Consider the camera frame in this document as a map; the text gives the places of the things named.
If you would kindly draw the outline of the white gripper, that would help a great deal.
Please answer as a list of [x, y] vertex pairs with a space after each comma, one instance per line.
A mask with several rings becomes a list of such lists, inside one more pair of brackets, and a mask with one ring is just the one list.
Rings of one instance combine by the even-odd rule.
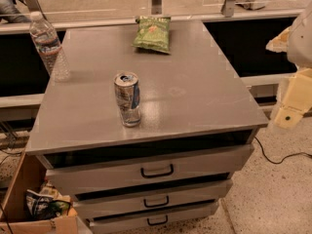
[[292, 129], [312, 108], [312, 3], [293, 21], [291, 28], [270, 40], [265, 49], [287, 52], [290, 62], [308, 67], [299, 69], [287, 79], [287, 86], [280, 87], [282, 97], [273, 123], [282, 129]]

